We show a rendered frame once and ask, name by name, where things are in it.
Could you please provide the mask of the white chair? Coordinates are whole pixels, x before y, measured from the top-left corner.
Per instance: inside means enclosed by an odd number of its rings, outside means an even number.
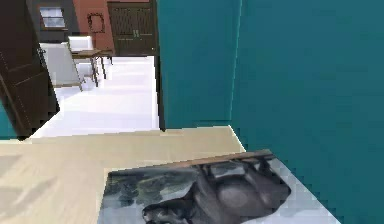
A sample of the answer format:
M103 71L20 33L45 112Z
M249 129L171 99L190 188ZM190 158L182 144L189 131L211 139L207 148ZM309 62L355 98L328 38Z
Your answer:
M69 36L68 39L72 52L94 49L91 36Z
M52 85L55 88L77 86L83 90L68 43L41 43L40 47Z

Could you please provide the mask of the dark brown double door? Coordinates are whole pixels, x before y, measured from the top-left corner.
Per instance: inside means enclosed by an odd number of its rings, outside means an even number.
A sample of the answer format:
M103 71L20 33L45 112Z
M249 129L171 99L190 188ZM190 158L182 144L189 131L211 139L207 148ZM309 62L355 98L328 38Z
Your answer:
M115 54L117 56L154 55L155 25L150 0L107 3Z

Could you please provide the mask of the brown wooden table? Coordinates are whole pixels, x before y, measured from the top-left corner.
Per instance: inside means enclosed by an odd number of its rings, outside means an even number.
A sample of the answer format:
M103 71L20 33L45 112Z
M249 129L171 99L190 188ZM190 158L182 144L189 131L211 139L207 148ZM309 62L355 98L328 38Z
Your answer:
M109 60L112 60L113 56L114 54L112 50L93 49L93 50L82 50L82 51L72 52L72 58L74 60L81 60L81 59L90 60L91 68L92 68L91 79L95 82L96 86L99 86L99 82L98 82L99 72L97 70L97 60L98 59L101 60L103 77L106 77L104 57L107 57Z

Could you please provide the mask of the window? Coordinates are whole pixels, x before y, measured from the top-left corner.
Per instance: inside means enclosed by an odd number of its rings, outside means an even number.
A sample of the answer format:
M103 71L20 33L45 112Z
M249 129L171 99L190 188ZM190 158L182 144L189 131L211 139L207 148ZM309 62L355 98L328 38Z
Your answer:
M40 7L42 23L45 28L65 28L65 19L61 7Z

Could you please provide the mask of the dark brown room door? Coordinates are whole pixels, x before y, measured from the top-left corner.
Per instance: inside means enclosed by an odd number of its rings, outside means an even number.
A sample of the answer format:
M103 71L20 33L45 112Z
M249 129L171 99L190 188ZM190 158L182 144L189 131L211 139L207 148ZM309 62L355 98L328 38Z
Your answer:
M26 0L0 0L0 103L19 140L60 111Z

